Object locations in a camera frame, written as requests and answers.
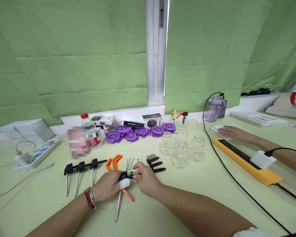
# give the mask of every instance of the white tape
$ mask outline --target white tape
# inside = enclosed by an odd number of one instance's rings
[[[120,188],[124,189],[126,187],[128,187],[131,184],[131,180],[130,179],[123,179],[119,182]]]

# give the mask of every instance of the white outlet box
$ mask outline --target white outlet box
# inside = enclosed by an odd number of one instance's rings
[[[36,151],[34,151],[31,156],[34,158],[30,163],[27,165],[17,165],[13,170],[17,172],[26,171],[26,170],[32,170],[36,166],[41,163],[48,154],[55,149],[55,147],[58,146],[58,144],[61,142],[61,139],[50,139],[47,142],[45,142],[40,148],[38,148]]]

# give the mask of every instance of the water bottle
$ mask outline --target water bottle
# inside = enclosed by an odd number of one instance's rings
[[[99,138],[99,134],[96,130],[94,122],[91,119],[89,119],[89,115],[87,113],[81,114],[80,116],[82,118],[81,126],[85,127],[88,130],[88,139],[91,150],[100,149],[102,147],[102,142]]]
[[[214,96],[204,111],[205,121],[215,122],[223,106],[226,106],[225,101],[220,97]]]

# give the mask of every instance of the hand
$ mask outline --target hand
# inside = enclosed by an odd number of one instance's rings
[[[249,144],[253,144],[259,139],[258,136],[233,126],[224,126],[218,129],[218,132],[224,137],[235,138]]]
[[[144,165],[142,162],[138,162],[134,165],[133,169],[137,169],[137,174],[133,176],[136,179],[140,190],[149,197],[156,198],[160,188],[163,184],[158,180],[155,173],[149,166]]]
[[[118,191],[130,185],[130,179],[118,182],[121,171],[109,171],[102,175],[99,181],[91,188],[95,203],[113,197]]]

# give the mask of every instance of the green window blind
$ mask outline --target green window blind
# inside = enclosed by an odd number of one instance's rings
[[[44,119],[50,126],[62,124],[51,117],[0,34],[0,127],[27,119]]]
[[[54,118],[148,104],[144,0],[0,0],[0,33]]]
[[[240,93],[296,73],[296,0],[170,1],[165,107],[201,111],[214,92]]]

